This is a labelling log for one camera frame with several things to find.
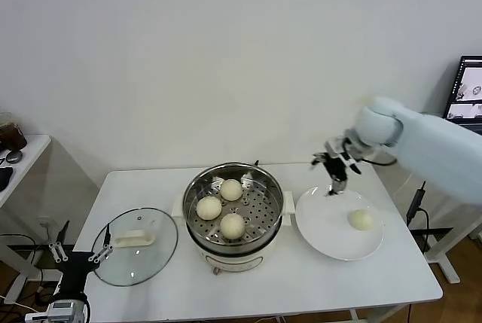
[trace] monitor screen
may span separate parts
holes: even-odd
[[[444,118],[455,123],[482,123],[482,56],[461,58]]]

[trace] power cord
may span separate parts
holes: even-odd
[[[276,315],[274,317],[266,317],[266,318],[261,318],[261,319],[258,319],[257,321],[255,321],[255,323],[258,323],[260,321],[267,321],[269,319],[276,319],[276,317],[279,317],[280,315]]]
[[[377,161],[370,161],[370,160],[366,160],[366,159],[361,159],[361,161],[365,161],[366,163],[371,163],[372,165],[376,165],[376,166],[391,166],[391,165],[395,165],[398,162],[397,159],[394,159],[393,161],[390,161],[389,163],[378,163]]]
[[[426,217],[426,234],[425,234],[425,240],[423,241],[423,246],[422,246],[422,254],[425,254],[428,242],[429,242],[429,231],[430,231],[430,217],[428,212],[424,208],[420,208],[420,205],[422,204],[423,197],[425,196],[425,184],[427,181],[424,181],[422,186],[416,190],[415,195],[413,196],[412,203],[410,204],[410,208],[408,208],[407,211],[407,226],[410,224],[412,221],[413,217],[417,212],[423,212]],[[410,315],[412,313],[412,305],[409,304],[408,306],[408,314],[407,314],[407,323],[410,323]]]
[[[85,298],[85,306],[87,308],[87,317],[85,319],[85,323],[90,323],[90,303],[87,298]]]
[[[405,185],[408,184],[408,182],[410,181],[411,178],[412,178],[412,174],[409,174],[409,176],[407,177],[407,180],[405,180],[404,183],[393,193],[393,196],[392,196],[393,200],[397,197],[397,195],[401,191],[401,189],[403,189],[405,187]]]
[[[43,285],[39,286],[38,289],[33,293],[35,305],[48,306],[50,304],[50,299],[52,298],[55,292],[55,288],[57,287],[57,284],[58,284],[57,282],[45,282]],[[42,291],[48,288],[52,288],[52,291],[46,294],[41,294]]]
[[[345,138],[342,142],[341,142],[341,147],[343,149],[343,152],[347,155],[348,154],[348,150],[346,149],[346,145],[347,144],[352,144],[351,141],[348,139],[348,138]],[[370,161],[370,160],[366,160],[366,159],[360,159],[359,161],[364,161],[366,163],[370,163],[372,165],[376,165],[376,166],[391,166],[391,165],[395,165],[398,160],[397,159],[394,159],[393,161],[390,161],[389,163],[378,163],[377,161]]]
[[[20,303],[14,302],[14,301],[12,301],[12,300],[9,300],[9,299],[7,299],[6,297],[4,297],[3,295],[0,295],[0,298],[3,298],[3,299],[4,299],[4,301],[10,302],[10,303],[12,303],[12,304],[15,304],[16,306],[21,306],[22,308],[27,308],[27,309],[32,310],[32,311],[33,311],[33,312],[35,312],[35,313],[38,313],[38,310],[33,309],[33,308],[32,308],[32,307],[30,307],[30,306],[24,306],[23,304],[20,304]]]

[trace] white table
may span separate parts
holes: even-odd
[[[323,168],[308,164],[263,166],[295,201],[308,188],[326,185]],[[386,224],[380,249],[363,261],[344,262],[311,248],[296,225],[282,227],[272,255],[243,273],[212,274],[185,227],[172,260],[155,277],[116,288],[94,274],[85,292],[92,322],[138,322],[291,315],[377,307],[368,321],[382,321],[407,303],[437,300],[442,290],[377,174],[361,165],[349,186],[367,197]],[[111,172],[85,222],[75,250],[90,250],[112,218],[143,206],[170,212],[175,198],[202,169]]]
[[[0,208],[5,204],[5,202],[8,200],[8,197],[10,197],[10,195],[14,192],[35,161],[37,161],[37,159],[44,152],[45,148],[50,144],[50,136],[48,135],[27,135],[25,137],[27,140],[27,146],[22,149],[22,160],[14,165],[9,164],[5,160],[0,165],[0,167],[12,166],[14,169],[14,173],[10,178],[8,186],[0,192]],[[1,153],[0,159],[5,158],[8,152],[10,151],[4,151]],[[12,212],[5,207],[2,209],[2,214],[7,215],[10,219],[25,227],[22,219],[18,218],[15,212]],[[40,236],[36,236],[36,234],[33,234],[32,232],[30,232],[30,235],[34,235],[32,238],[34,238],[37,243],[40,243]],[[0,242],[0,261],[5,262],[8,266],[14,268],[20,273],[11,286],[11,289],[8,291],[7,299],[9,301],[15,301],[18,298],[18,295],[26,280],[38,281],[40,279],[40,269],[30,264],[31,259],[33,259],[33,264],[36,264],[40,258],[40,255],[40,252],[38,252],[34,256],[29,256],[26,260],[19,256],[15,251],[8,248],[8,246],[6,246],[3,242]],[[57,271],[44,270],[44,281],[58,281],[59,277],[60,274]]]

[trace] black cable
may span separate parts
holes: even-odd
[[[20,316],[20,317],[13,318],[10,321],[8,321],[8,323],[25,323],[25,317]]]
[[[7,311],[0,310],[0,313],[8,313]],[[10,314],[17,314],[17,315],[22,315],[20,312],[11,312]]]
[[[48,306],[50,304],[50,298],[53,296],[54,292],[55,292],[55,288],[57,287],[57,282],[47,282],[45,284],[43,284],[41,287],[39,287],[39,289],[37,289],[37,291],[35,291],[34,295],[35,295],[35,305],[36,306]],[[44,290],[44,289],[47,289],[47,288],[52,288],[53,291],[50,292],[50,293],[47,293],[47,294],[41,294],[41,292]]]
[[[370,160],[366,160],[366,159],[361,159],[361,161],[365,161],[366,163],[371,163],[372,165],[376,165],[376,166],[391,166],[391,165],[395,165],[398,162],[397,159],[394,159],[393,161],[390,161],[389,163],[378,163],[376,161],[370,161]]]
[[[346,149],[346,144],[348,144],[348,143],[351,144],[351,142],[349,142],[348,139],[343,139],[343,141],[341,142],[341,147],[343,149],[343,152],[347,155],[349,155],[348,150]],[[395,165],[398,162],[397,159],[394,159],[393,161],[390,161],[389,163],[378,163],[376,161],[370,161],[370,160],[366,160],[366,159],[361,159],[360,161],[364,161],[366,163],[371,163],[372,165],[376,165],[376,166],[391,166],[391,165]]]
[[[12,304],[12,307],[8,310],[8,312],[5,312],[6,314],[3,316],[2,319],[0,319],[0,323],[2,323],[11,313],[15,313],[15,312],[12,312],[14,308],[15,308],[15,304]]]
[[[85,323],[89,323],[90,322],[90,303],[87,298],[85,300],[85,306],[87,308],[87,318],[85,319]]]
[[[410,314],[412,313],[412,305],[408,305],[408,315],[407,315],[407,323],[410,323]]]
[[[23,238],[30,239],[30,241],[32,242],[32,245],[34,246],[34,251],[37,251],[37,249],[38,249],[37,243],[35,242],[35,240],[31,236],[28,236],[28,235],[25,235],[25,234],[0,234],[0,236],[21,236]],[[31,264],[33,264],[34,258],[35,258],[35,253],[33,254],[32,259],[30,261]]]
[[[423,212],[425,214],[425,217],[427,219],[427,234],[425,235],[425,241],[423,242],[423,247],[422,247],[422,253],[425,253],[427,249],[427,243],[429,241],[429,231],[430,231],[430,218],[428,212],[423,209],[423,208],[418,208],[419,211]]]
[[[415,217],[416,212],[419,211],[420,205],[422,205],[423,197],[425,196],[425,181],[423,182],[422,186],[416,189],[415,194],[413,195],[412,203],[408,207],[407,210],[407,226],[410,225],[410,222]]]

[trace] white wall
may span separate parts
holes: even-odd
[[[113,169],[308,161],[369,96],[440,108],[446,68],[482,45],[474,0],[0,0],[0,11],[0,105],[97,185]]]

